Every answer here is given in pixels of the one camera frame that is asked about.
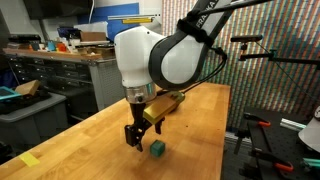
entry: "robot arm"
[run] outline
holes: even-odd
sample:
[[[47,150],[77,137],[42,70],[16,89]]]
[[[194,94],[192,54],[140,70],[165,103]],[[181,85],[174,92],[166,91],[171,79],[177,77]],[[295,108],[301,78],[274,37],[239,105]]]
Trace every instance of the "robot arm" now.
[[[168,37],[143,26],[116,35],[118,68],[134,117],[134,124],[125,127],[129,145],[142,151],[141,139],[151,126],[143,118],[143,110],[145,103],[156,97],[155,84],[170,91],[194,84],[208,50],[233,10],[270,0],[247,0],[230,6],[231,1],[199,0],[188,16],[179,20],[176,32]]]

